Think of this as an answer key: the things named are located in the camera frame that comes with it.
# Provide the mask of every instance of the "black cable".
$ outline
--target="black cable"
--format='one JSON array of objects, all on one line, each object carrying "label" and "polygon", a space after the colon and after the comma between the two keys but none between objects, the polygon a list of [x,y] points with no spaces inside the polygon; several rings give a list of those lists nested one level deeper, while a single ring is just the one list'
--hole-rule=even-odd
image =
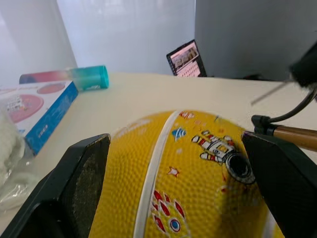
[{"label": "black cable", "polygon": [[317,95],[317,89],[313,89],[307,96],[306,98],[293,110],[291,110],[290,112],[281,115],[279,117],[276,118],[270,118],[267,120],[268,123],[273,123],[273,122],[278,122],[278,121],[282,121],[282,120],[286,120],[291,118],[292,116],[296,115],[297,113],[299,113],[302,109],[304,109],[312,100],[314,100],[314,98]]}]

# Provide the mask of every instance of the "astronaut cartoon print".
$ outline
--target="astronaut cartoon print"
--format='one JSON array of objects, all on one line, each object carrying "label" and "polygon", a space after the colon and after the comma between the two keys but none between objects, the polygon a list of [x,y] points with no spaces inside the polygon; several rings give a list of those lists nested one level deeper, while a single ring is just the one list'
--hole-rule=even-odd
[{"label": "astronaut cartoon print", "polygon": [[201,159],[220,164],[225,163],[229,174],[237,181],[245,184],[254,183],[255,178],[249,162],[236,150],[230,136],[219,138],[205,130],[201,136],[194,136],[192,142],[197,143],[203,149],[200,154]]}]

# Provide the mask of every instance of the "gray wall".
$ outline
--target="gray wall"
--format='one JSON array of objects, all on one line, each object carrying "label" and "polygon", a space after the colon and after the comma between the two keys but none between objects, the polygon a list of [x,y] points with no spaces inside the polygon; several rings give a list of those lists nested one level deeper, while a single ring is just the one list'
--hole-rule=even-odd
[{"label": "gray wall", "polygon": [[317,41],[317,0],[197,0],[195,38],[208,76],[284,80]]}]

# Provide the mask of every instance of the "product box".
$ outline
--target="product box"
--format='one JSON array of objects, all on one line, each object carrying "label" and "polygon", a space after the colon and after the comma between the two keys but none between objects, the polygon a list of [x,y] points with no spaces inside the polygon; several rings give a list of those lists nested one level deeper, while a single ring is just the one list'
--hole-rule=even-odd
[{"label": "product box", "polygon": [[77,95],[72,81],[20,84],[0,87],[0,106],[38,154]]}]

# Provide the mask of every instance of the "table surface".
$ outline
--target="table surface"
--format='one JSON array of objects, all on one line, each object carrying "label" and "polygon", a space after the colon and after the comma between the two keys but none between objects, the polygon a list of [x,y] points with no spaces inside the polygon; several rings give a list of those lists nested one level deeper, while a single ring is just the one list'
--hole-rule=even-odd
[{"label": "table surface", "polygon": [[[69,146],[79,140],[115,131],[143,116],[169,110],[199,110],[220,115],[253,130],[254,114],[279,116],[293,109],[307,91],[289,83],[273,95],[251,106],[251,101],[281,82],[223,78],[180,78],[159,74],[114,73],[106,90],[82,92],[29,170],[43,178],[59,162]],[[316,104],[311,103],[284,125],[317,130]],[[317,155],[305,153],[316,163]],[[19,208],[0,217],[0,233]]]}]

